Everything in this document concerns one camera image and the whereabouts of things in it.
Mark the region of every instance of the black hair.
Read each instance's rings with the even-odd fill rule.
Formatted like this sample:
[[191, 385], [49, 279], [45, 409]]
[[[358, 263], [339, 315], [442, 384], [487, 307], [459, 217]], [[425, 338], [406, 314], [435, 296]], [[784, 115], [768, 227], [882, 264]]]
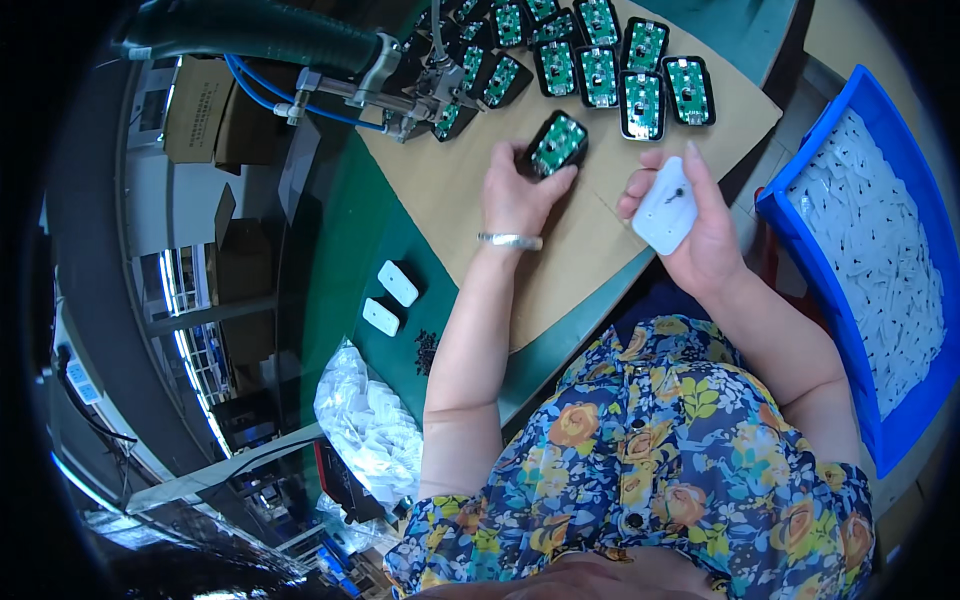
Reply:
[[317, 571], [299, 575], [271, 557], [235, 545], [159, 542], [114, 559], [108, 570], [121, 597], [131, 600], [192, 600], [213, 592], [267, 600], [348, 600]]

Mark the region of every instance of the woman's right hand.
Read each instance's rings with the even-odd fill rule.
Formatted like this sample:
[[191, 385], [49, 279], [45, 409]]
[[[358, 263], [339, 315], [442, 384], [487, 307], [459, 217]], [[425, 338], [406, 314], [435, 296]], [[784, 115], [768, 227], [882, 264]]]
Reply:
[[[632, 219], [640, 201], [653, 186], [666, 156], [663, 150], [640, 155], [640, 165], [627, 180], [626, 189], [616, 204], [621, 219]], [[697, 219], [693, 228], [673, 253], [660, 255], [663, 266], [674, 282], [700, 303], [723, 295], [750, 271], [743, 262], [736, 226], [724, 203], [720, 187], [696, 144], [687, 142], [684, 174], [693, 186]]]

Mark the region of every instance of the floral blouse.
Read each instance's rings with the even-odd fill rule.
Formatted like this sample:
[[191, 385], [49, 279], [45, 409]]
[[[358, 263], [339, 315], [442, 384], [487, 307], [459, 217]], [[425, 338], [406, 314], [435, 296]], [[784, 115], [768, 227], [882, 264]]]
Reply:
[[874, 553], [867, 478], [818, 462], [717, 326], [611, 327], [476, 496], [419, 502], [384, 559], [400, 596], [534, 575], [570, 551], [672, 548], [731, 598], [853, 597]]

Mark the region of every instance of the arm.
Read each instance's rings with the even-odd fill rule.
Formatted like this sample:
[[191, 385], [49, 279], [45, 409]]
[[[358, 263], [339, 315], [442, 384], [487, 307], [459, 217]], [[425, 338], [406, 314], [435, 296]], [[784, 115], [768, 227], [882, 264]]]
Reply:
[[[577, 174], [576, 167], [567, 167], [532, 183], [514, 166], [525, 148], [512, 142], [493, 148], [481, 194], [487, 232], [539, 234]], [[507, 367], [520, 255], [484, 245], [467, 269], [427, 380], [420, 499], [476, 494], [503, 450], [496, 398]]]
[[[617, 210], [628, 218], [652, 185], [660, 151], [640, 158]], [[681, 245], [661, 256], [677, 285], [693, 296], [800, 429], [818, 458], [857, 464], [859, 444], [850, 384], [836, 346], [818, 325], [770, 289], [743, 262], [736, 227], [706, 162], [692, 143], [684, 173], [693, 185], [697, 220]]]

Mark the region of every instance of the white plastic part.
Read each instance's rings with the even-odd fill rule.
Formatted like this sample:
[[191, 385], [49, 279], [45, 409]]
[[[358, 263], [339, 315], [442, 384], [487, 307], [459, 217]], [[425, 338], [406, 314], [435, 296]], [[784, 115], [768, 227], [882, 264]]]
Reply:
[[631, 226], [655, 251], [671, 254], [690, 233], [696, 218], [697, 205], [693, 186], [684, 175], [684, 160], [672, 156], [640, 201]]
[[289, 102], [278, 102], [274, 105], [274, 114], [278, 117], [290, 116], [290, 109], [293, 107]]
[[403, 274], [393, 260], [383, 263], [376, 278], [404, 308], [409, 308], [420, 295], [413, 282]]
[[364, 302], [363, 318], [367, 320], [367, 323], [383, 331], [390, 337], [394, 337], [396, 331], [400, 329], [400, 319], [373, 298], [367, 298], [367, 301]]

